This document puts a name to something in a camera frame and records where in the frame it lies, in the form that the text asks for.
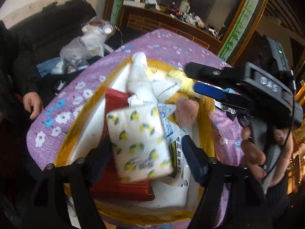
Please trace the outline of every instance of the black sleeve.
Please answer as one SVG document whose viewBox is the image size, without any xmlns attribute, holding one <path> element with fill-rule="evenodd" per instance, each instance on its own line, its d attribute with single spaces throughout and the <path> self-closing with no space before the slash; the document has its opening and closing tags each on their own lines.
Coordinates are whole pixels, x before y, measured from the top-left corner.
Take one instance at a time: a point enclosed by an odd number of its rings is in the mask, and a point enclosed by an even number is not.
<svg viewBox="0 0 305 229">
<path fill-rule="evenodd" d="M 276 222 L 288 209 L 289 199 L 287 195 L 288 174 L 275 186 L 268 189 L 266 202 L 271 213 L 272 222 Z"/>
<path fill-rule="evenodd" d="M 28 92 L 39 92 L 41 76 L 36 67 L 35 54 L 21 35 L 12 35 L 0 21 L 4 64 L 21 96 Z"/>
</svg>

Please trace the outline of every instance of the table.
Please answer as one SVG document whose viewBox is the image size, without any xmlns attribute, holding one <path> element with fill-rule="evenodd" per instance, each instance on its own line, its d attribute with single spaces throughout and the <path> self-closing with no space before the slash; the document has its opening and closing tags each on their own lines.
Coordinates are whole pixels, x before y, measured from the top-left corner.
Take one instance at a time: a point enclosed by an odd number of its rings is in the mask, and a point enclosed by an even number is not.
<svg viewBox="0 0 305 229">
<path fill-rule="evenodd" d="M 226 62 L 207 49 L 165 29 L 152 31 L 130 41 L 84 70 L 33 122 L 27 133 L 26 142 L 29 153 L 41 169 L 54 162 L 66 133 L 94 90 L 118 64 L 139 51 L 143 51 L 149 59 L 160 59 L 180 69 L 191 61 L 216 68 L 229 67 Z M 231 121 L 226 117 L 225 112 L 216 109 L 215 113 L 210 115 L 210 120 L 216 156 L 224 164 L 237 166 L 243 156 L 240 148 L 242 129 L 237 119 Z M 228 190 L 224 188 L 217 218 L 218 224 L 224 218 L 228 194 Z M 183 221 L 162 226 L 165 229 L 186 228 L 188 223 Z M 124 228 L 133 227 L 133 225 L 120 224 L 117 221 L 115 224 Z M 145 226 L 147 227 L 162 228 L 158 225 Z"/>
</svg>

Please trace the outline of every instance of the human hand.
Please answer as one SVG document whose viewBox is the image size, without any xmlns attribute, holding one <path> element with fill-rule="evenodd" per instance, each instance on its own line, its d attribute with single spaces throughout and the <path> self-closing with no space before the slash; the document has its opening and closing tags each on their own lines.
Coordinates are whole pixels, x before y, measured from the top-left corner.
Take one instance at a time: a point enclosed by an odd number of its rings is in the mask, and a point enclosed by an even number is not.
<svg viewBox="0 0 305 229">
<path fill-rule="evenodd" d="M 282 146 L 285 143 L 289 129 L 274 130 L 274 139 Z M 241 148 L 244 152 L 242 163 L 245 163 L 252 174 L 258 179 L 262 180 L 266 176 L 266 172 L 260 167 L 266 161 L 265 154 L 253 143 L 250 142 L 251 130 L 245 127 L 242 131 L 242 145 Z M 277 162 L 274 176 L 271 179 L 269 187 L 278 184 L 285 175 L 286 169 L 290 162 L 290 157 L 293 151 L 292 133 L 290 133 L 286 145 L 282 149 L 282 154 Z"/>
<path fill-rule="evenodd" d="M 43 110 L 42 100 L 36 92 L 29 92 L 23 97 L 23 105 L 26 111 L 31 113 L 30 119 L 34 120 Z"/>
</svg>

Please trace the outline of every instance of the brick pattern panel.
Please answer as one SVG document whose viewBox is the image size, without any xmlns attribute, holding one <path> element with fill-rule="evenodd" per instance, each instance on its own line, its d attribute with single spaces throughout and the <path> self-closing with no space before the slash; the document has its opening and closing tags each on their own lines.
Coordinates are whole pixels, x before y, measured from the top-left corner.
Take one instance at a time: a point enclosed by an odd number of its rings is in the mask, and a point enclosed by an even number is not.
<svg viewBox="0 0 305 229">
<path fill-rule="evenodd" d="M 174 27 L 171 27 L 167 24 L 164 23 L 160 23 L 158 21 L 154 21 L 152 19 L 148 19 L 139 15 L 134 15 L 134 14 L 129 14 L 129 18 L 128 18 L 128 23 L 127 23 L 127 27 L 132 28 L 132 29 L 136 29 L 139 30 L 142 34 L 151 32 L 153 30 L 159 29 L 159 28 L 164 28 L 167 29 L 173 33 L 177 33 L 191 41 L 194 41 L 196 43 L 198 43 L 199 45 L 201 45 L 202 47 L 208 49 L 209 48 L 209 44 L 188 34 L 185 32 L 182 32 L 181 30 L 178 30 Z"/>
</svg>

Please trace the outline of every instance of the black cable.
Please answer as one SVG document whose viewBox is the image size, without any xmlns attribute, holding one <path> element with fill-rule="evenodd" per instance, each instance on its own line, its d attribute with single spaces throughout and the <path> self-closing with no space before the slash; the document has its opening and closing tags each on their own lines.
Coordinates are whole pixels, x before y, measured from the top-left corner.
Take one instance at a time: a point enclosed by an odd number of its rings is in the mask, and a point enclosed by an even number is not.
<svg viewBox="0 0 305 229">
<path fill-rule="evenodd" d="M 293 94 L 292 96 L 293 96 L 292 122 L 291 122 L 291 126 L 290 126 L 290 128 L 289 128 L 289 131 L 288 131 L 288 134 L 287 134 L 287 137 L 286 137 L 286 140 L 285 140 L 285 142 L 284 142 L 283 147 L 285 147 L 286 144 L 287 144 L 287 142 L 288 142 L 288 138 L 289 138 L 289 135 L 290 135 L 290 133 L 291 133 L 292 126 L 293 126 L 293 123 L 294 123 L 294 111 L 295 111 L 295 104 L 294 104 L 294 103 L 295 103 L 295 96 L 294 96 L 294 94 Z M 279 157 L 277 158 L 276 162 L 274 163 L 274 165 L 272 166 L 272 168 L 268 171 L 267 175 L 263 178 L 262 182 L 263 182 L 263 181 L 270 175 L 270 173 L 273 171 L 273 169 L 274 169 L 275 166 L 277 165 L 277 163 L 278 163 L 278 161 L 279 161 L 279 159 L 280 159 L 280 157 L 281 157 L 281 155 L 282 155 L 282 152 L 283 152 L 283 151 L 281 151 L 281 153 L 280 153 Z"/>
</svg>

